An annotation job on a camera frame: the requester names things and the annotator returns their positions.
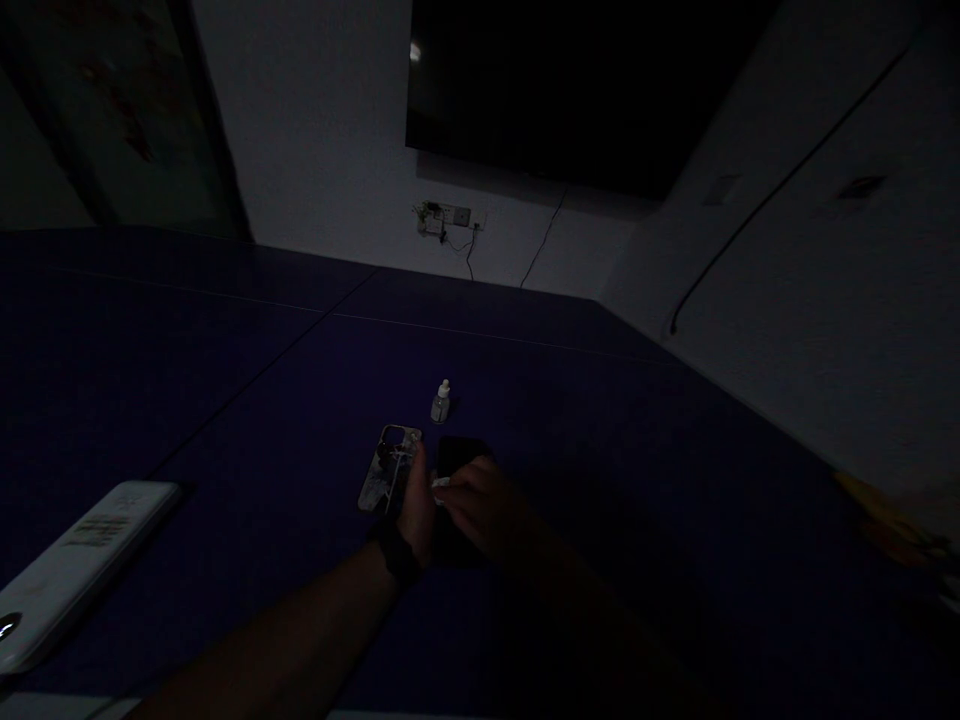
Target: person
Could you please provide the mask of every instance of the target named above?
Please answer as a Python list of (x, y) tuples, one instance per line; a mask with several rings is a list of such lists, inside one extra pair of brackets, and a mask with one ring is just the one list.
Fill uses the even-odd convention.
[[(430, 564), (434, 495), (484, 555), (539, 597), (572, 651), (589, 659), (584, 672), (611, 707), (653, 710), (656, 717), (725, 714), (489, 457), (462, 467), (448, 487), (431, 490), (426, 452), (418, 445), (395, 527), (419, 568)], [(323, 716), (401, 594), (386, 547), (367, 542), (212, 646), (129, 717)]]

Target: television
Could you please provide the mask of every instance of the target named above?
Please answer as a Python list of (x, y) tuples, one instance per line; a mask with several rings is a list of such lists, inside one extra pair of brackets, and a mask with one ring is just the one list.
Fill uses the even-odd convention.
[(663, 200), (777, 4), (413, 0), (406, 144)]

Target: black wristband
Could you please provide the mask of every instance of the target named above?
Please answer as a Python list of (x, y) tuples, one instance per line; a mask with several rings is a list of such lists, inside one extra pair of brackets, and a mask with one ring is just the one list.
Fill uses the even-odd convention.
[(410, 543), (400, 534), (396, 518), (383, 518), (370, 528), (367, 539), (380, 543), (380, 552), (387, 563), (387, 570), (397, 579), (401, 590), (406, 590), (420, 578), (420, 563), (417, 562)]

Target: remote control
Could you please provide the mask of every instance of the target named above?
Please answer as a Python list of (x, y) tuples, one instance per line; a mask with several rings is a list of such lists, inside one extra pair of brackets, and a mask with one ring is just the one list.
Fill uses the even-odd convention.
[(179, 495), (174, 483), (120, 483), (0, 592), (0, 675), (46, 656)]

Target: small white bottle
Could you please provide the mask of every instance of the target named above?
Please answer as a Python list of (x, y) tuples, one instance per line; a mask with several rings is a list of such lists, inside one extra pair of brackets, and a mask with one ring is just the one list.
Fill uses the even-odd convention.
[(447, 421), (447, 415), (450, 414), (450, 381), (444, 380), (443, 385), (437, 388), (437, 396), (433, 399), (433, 406), (430, 408), (430, 419), (437, 425), (442, 425)]

